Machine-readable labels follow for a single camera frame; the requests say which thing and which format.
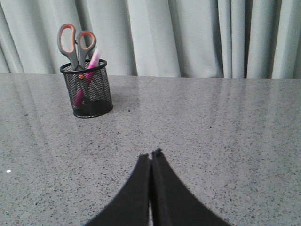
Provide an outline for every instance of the granite countertop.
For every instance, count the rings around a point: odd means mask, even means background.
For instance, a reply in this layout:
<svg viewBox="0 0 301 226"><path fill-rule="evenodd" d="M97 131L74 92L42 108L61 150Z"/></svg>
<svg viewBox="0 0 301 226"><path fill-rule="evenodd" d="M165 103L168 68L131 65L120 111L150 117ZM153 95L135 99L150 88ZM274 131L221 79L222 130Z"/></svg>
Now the granite countertop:
<svg viewBox="0 0 301 226"><path fill-rule="evenodd" d="M82 225L157 147L232 225L301 225L301 80L109 76L79 119L62 75L0 77L0 225Z"/></svg>

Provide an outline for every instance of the pink highlighter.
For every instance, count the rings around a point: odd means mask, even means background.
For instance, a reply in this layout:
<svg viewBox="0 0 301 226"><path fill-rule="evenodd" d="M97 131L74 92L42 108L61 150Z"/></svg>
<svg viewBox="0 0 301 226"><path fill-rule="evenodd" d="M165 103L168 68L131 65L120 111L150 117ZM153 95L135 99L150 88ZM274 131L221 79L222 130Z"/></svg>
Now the pink highlighter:
<svg viewBox="0 0 301 226"><path fill-rule="evenodd" d="M99 50L96 48L94 53L93 53L93 56L92 56L92 59L90 61L88 69L98 66L99 59L100 59L100 53L99 53ZM80 74L79 78L81 78L80 76L82 76L82 78L85 77L86 80L88 81L88 86L89 86L92 79L93 79L93 75L94 75L94 72L87 72L86 76L83 76L82 74ZM77 95L76 95L76 98L74 99L74 104L73 104L74 108L81 107L81 104L83 103L83 100L84 100L83 92L80 89L78 91Z"/></svg>

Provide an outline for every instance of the mesh cup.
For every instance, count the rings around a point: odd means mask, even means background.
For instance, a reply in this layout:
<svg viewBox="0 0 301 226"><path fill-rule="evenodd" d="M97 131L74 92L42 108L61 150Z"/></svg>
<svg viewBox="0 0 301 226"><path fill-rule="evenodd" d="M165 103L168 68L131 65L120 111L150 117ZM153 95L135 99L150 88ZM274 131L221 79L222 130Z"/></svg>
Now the mesh cup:
<svg viewBox="0 0 301 226"><path fill-rule="evenodd" d="M97 117L113 108L105 70L107 62L99 60L97 67L87 69L89 63L90 60L86 60L86 69L80 71L73 71L71 63L60 67L60 72L64 74L73 114L79 118Z"/></svg>

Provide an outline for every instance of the black foam piece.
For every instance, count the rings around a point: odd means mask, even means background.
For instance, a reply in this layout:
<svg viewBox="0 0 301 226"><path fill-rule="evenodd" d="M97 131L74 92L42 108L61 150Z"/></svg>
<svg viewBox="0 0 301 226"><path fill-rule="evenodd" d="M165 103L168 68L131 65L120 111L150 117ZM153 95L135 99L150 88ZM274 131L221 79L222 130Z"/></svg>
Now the black foam piece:
<svg viewBox="0 0 301 226"><path fill-rule="evenodd" d="M152 153L151 179L155 226L230 226L190 193L160 149Z"/></svg>
<svg viewBox="0 0 301 226"><path fill-rule="evenodd" d="M147 154L140 155L120 192L85 226L148 226L150 164Z"/></svg>

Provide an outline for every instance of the gray scissor handle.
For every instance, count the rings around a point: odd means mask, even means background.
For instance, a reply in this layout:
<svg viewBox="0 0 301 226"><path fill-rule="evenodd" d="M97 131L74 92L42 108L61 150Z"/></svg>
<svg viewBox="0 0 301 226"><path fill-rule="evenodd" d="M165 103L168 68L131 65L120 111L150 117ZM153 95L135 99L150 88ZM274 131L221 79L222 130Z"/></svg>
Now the gray scissor handle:
<svg viewBox="0 0 301 226"><path fill-rule="evenodd" d="M84 48L81 45L81 39L84 36L89 36L91 38L91 44L87 48ZM79 53L79 65L82 69L85 69L86 56L95 47L96 37L92 32L82 31L82 32L79 33L79 35L77 37L77 45L78 45L78 53Z"/></svg>
<svg viewBox="0 0 301 226"><path fill-rule="evenodd" d="M63 48L63 45L62 45L62 34L63 34L63 31L65 29L71 29L71 50L70 51L67 51ZM58 32L58 37L57 37L57 45L58 45L58 48L60 50L60 52L66 56L67 58L69 58L70 62L71 62L71 65L73 67L73 69L75 70L79 63L78 63L78 60L77 60L77 54L76 54L76 49L75 49L75 27L72 25L72 24L63 24Z"/></svg>

